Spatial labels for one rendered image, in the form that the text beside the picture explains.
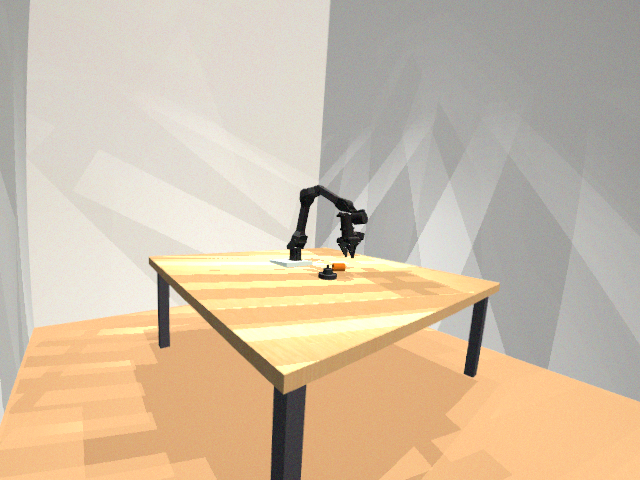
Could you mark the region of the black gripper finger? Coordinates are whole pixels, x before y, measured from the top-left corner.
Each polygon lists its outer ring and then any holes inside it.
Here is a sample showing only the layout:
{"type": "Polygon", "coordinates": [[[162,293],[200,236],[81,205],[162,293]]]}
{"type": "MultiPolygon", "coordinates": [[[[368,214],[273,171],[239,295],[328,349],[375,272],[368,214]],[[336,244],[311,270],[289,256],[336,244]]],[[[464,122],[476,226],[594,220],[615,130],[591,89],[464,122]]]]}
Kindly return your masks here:
{"type": "Polygon", "coordinates": [[[345,257],[347,257],[348,255],[348,248],[346,244],[349,244],[349,243],[338,244],[345,257]]]}
{"type": "Polygon", "coordinates": [[[350,253],[351,258],[354,258],[355,255],[355,250],[356,247],[359,245],[360,243],[356,243],[356,244],[346,244],[348,251],[350,253]]]}

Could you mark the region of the grey round pedestal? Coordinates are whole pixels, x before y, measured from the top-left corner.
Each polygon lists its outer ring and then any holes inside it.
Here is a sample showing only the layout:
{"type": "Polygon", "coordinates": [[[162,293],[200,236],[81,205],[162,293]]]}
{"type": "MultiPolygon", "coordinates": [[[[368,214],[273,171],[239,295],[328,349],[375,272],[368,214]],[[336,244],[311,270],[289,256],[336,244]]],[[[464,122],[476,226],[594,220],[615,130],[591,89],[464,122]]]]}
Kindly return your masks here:
{"type": "Polygon", "coordinates": [[[337,273],[334,273],[333,269],[329,268],[329,265],[327,265],[326,268],[323,268],[323,272],[319,272],[318,278],[323,280],[336,280],[337,273]]]}

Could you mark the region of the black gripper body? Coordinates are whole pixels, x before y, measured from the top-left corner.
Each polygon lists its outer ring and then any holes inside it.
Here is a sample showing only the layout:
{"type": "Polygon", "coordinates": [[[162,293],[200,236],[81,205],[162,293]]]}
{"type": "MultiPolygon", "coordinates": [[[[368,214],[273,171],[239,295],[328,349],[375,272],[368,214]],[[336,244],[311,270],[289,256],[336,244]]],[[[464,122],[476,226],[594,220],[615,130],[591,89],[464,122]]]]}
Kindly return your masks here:
{"type": "Polygon", "coordinates": [[[340,230],[342,233],[342,237],[337,238],[337,243],[339,244],[343,244],[343,243],[349,243],[349,244],[356,244],[361,242],[361,238],[355,237],[353,236],[353,225],[347,225],[347,226],[341,226],[340,230]]]}

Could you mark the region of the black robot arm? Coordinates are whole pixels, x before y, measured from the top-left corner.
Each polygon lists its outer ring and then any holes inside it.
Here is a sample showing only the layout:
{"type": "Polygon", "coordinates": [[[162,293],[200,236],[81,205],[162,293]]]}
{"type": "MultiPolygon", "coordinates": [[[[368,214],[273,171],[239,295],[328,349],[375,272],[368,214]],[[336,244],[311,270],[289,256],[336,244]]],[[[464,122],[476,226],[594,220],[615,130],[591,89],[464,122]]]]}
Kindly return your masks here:
{"type": "Polygon", "coordinates": [[[333,202],[340,211],[347,212],[339,212],[336,216],[340,217],[341,226],[366,224],[368,222],[368,216],[365,212],[365,209],[356,210],[352,201],[337,196],[330,190],[326,189],[324,186],[316,185],[314,187],[304,188],[300,191],[299,199],[301,207],[297,228],[292,235],[291,241],[287,244],[287,249],[289,249],[289,259],[287,260],[303,260],[301,249],[304,249],[304,246],[307,243],[308,236],[306,236],[305,234],[305,228],[309,209],[311,204],[314,202],[315,197],[318,197],[320,194],[333,202]],[[351,214],[349,215],[348,213],[351,214]]]}

